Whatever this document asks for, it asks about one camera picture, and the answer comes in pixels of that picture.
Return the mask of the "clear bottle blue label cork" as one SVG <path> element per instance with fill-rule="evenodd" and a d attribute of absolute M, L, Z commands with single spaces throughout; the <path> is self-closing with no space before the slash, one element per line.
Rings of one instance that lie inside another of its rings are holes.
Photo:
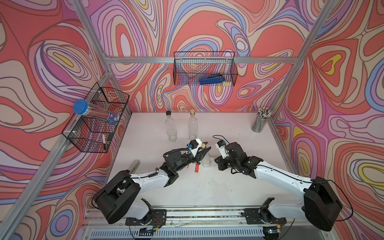
<path fill-rule="evenodd" d="M 211 150 L 211 147 L 208 147 L 207 143 L 203 143 L 201 148 L 202 148 L 201 154 L 203 156 L 201 165 L 206 168 L 211 165 L 211 157 L 209 155 L 209 151 Z"/>

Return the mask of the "clear bottle with black cap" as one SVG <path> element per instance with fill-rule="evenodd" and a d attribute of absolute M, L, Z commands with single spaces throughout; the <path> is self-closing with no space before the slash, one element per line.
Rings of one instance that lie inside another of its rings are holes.
<path fill-rule="evenodd" d="M 175 142 L 178 138 L 177 128 L 175 120 L 172 118 L 171 111 L 166 111 L 166 132 L 168 135 L 168 139 L 171 142 Z"/>

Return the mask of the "clear bottle red label cork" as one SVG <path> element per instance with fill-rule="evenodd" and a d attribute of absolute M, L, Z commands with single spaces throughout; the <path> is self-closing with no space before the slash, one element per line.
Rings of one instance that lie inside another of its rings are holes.
<path fill-rule="evenodd" d="M 198 136 L 198 120 L 195 114 L 195 110 L 190 111 L 190 118 L 188 121 L 189 140 L 194 140 Z"/>

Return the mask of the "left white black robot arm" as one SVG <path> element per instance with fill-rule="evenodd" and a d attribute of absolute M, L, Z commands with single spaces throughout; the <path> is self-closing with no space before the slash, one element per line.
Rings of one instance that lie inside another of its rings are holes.
<path fill-rule="evenodd" d="M 138 199 L 138 195 L 172 185 L 179 177 L 178 171 L 191 163 L 199 165 L 210 150 L 211 147 L 174 149 L 163 154 L 165 161 L 154 172 L 132 175 L 129 170 L 120 171 L 95 194 L 93 200 L 108 224 L 127 218 L 137 225 L 161 226 L 163 219 L 155 215 L 147 200 Z"/>

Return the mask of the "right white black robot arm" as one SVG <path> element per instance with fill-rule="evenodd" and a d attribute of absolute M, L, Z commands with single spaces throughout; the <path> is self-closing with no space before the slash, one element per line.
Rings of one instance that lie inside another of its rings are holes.
<path fill-rule="evenodd" d="M 224 140 L 219 140 L 216 148 L 221 154 L 215 159 L 220 171 L 231 169 L 232 174 L 241 173 L 269 182 L 297 197 L 295 201 L 267 198 L 258 210 L 259 221 L 270 224 L 282 218 L 300 219 L 322 231 L 332 230 L 343 205 L 327 180 L 301 177 L 259 157 L 249 157 L 236 142 L 226 144 Z"/>

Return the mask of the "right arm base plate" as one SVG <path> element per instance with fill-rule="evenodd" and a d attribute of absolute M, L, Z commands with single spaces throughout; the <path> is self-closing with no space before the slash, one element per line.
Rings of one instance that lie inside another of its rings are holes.
<path fill-rule="evenodd" d="M 242 217 L 246 218 L 248 225 L 285 225 L 286 218 L 275 218 L 268 210 L 261 208 L 244 209 L 241 213 Z"/>

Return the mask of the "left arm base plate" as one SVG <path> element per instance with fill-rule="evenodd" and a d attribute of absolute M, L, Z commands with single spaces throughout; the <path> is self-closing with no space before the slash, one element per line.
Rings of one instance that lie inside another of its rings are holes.
<path fill-rule="evenodd" d="M 126 226 L 155 226 L 161 227 L 166 224 L 167 210 L 154 209 L 150 210 L 141 220 L 135 218 L 126 218 Z"/>

